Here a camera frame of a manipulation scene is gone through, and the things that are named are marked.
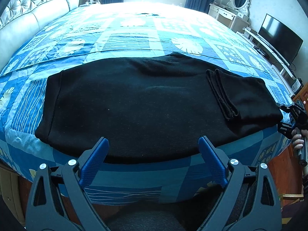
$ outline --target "vanity table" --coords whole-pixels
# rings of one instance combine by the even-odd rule
[[[225,8],[214,5],[212,3],[210,3],[210,10],[208,14],[214,17],[217,21],[221,22],[223,25],[227,26],[235,33],[237,31],[244,33],[243,28],[249,26],[248,17],[246,15],[243,15],[240,12],[237,12],[235,14]]]
[[[209,15],[226,25],[233,32],[244,33],[243,28],[249,26],[249,0],[230,0],[227,5],[210,3]]]

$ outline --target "television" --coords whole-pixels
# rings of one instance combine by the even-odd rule
[[[283,23],[266,14],[258,35],[266,40],[287,62],[291,64],[303,40]]]

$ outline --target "wooden cabinet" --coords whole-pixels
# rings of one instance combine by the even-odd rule
[[[300,99],[304,104],[306,112],[308,112],[308,83],[306,83],[303,88],[297,93],[297,95],[292,99],[293,102],[296,102]]]

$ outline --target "cable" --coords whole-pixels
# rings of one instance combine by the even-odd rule
[[[87,4],[87,3],[88,3],[88,4],[91,4],[91,0],[87,0],[86,4]]]
[[[275,64],[275,63],[280,63],[280,64],[284,64],[285,65],[285,63],[282,63],[282,62],[278,62],[278,61],[276,61],[276,62],[271,62],[270,60],[268,60],[271,64]]]
[[[293,66],[294,66],[295,69],[291,69],[291,68],[290,68],[290,69],[293,70],[293,71],[295,71],[295,70],[296,70],[296,66],[294,65],[293,62],[290,64],[290,67],[291,67],[292,64],[293,64]]]

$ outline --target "tufted leather headboard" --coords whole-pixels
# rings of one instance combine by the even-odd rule
[[[0,70],[39,30],[79,5],[79,0],[10,0],[0,17]]]

